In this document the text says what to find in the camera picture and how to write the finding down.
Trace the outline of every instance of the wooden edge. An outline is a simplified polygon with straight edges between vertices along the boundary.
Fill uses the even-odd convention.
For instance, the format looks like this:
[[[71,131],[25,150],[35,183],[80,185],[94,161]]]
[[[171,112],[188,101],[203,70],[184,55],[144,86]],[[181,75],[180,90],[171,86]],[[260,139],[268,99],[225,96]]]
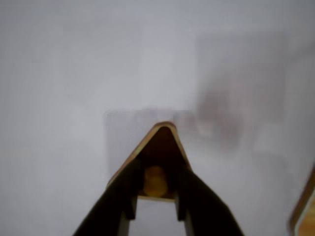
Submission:
[[[293,235],[297,235],[298,228],[307,212],[308,205],[315,194],[315,165],[311,171],[309,180],[307,181],[300,200],[295,206],[291,218],[289,220],[289,228]]]
[[[151,130],[147,133],[147,135],[142,139],[142,141],[138,144],[138,146],[133,150],[133,152],[130,154],[130,156],[126,159],[126,161],[122,164],[122,166],[115,172],[115,174],[111,177],[111,179],[108,181],[107,186],[108,187],[113,181],[114,179],[117,177],[117,175],[126,167],[126,165],[128,165],[128,163],[130,161],[132,161],[134,158],[137,157],[137,155],[141,152],[141,150],[146,146],[146,144],[151,140],[151,138],[158,132],[158,130],[162,127],[167,127],[171,130],[174,139],[176,141],[176,144],[183,156],[183,159],[185,160],[185,162],[187,163],[187,166],[189,169],[191,169],[190,163],[187,159],[186,153],[184,151],[184,148],[181,144],[181,141],[179,139],[178,133],[177,133],[177,128],[176,126],[169,121],[163,121],[163,122],[159,122],[156,123]]]

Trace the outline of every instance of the white background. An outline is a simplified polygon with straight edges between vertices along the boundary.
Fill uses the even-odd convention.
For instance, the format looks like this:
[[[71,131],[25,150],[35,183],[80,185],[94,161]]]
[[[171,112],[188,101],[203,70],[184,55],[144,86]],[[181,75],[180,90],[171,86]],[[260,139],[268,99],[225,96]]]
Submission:
[[[2,0],[0,235],[71,235],[164,118],[246,235],[287,235],[314,163],[314,22],[313,0]],[[184,233],[139,202],[130,235]]]

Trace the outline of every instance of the triangular object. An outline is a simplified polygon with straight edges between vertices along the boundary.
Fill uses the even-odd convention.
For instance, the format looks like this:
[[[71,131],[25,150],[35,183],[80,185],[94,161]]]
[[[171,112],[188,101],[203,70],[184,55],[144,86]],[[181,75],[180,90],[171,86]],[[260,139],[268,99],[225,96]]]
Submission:
[[[174,175],[176,169],[185,165],[191,169],[188,162],[187,156],[180,142],[176,126],[168,121],[157,123],[148,132],[148,134],[143,138],[139,145],[130,154],[127,160],[119,168],[119,170],[113,175],[109,180],[109,186],[116,176],[124,169],[124,167],[133,159],[141,159],[145,167],[145,178],[150,178],[149,175],[153,174],[153,178],[150,181],[145,181],[145,187],[147,190],[142,190],[139,192],[140,198],[149,198],[153,200],[174,200]],[[151,192],[158,193],[158,189],[148,190],[148,186],[153,183],[153,188],[155,188],[154,183],[157,183],[159,188],[163,189],[163,176],[165,176],[165,181],[167,182],[167,189],[162,193],[161,196],[152,196]]]

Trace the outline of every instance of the white wall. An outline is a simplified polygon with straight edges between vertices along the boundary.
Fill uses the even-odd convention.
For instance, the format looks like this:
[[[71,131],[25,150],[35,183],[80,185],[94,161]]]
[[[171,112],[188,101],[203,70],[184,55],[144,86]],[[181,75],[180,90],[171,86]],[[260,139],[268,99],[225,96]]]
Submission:
[[[71,235],[115,171],[108,144],[125,133],[107,115],[143,108],[173,110],[192,168],[246,235],[286,235],[314,163],[314,11],[1,0],[0,235]],[[141,201],[130,235],[183,235],[172,207]]]

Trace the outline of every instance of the yellow object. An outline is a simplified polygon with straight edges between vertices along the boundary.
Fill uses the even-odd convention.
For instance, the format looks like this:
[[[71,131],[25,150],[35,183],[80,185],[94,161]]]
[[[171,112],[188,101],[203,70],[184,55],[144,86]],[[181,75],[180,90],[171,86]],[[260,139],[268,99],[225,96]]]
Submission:
[[[143,192],[150,197],[161,197],[167,193],[167,180],[162,167],[151,166],[144,171]]]

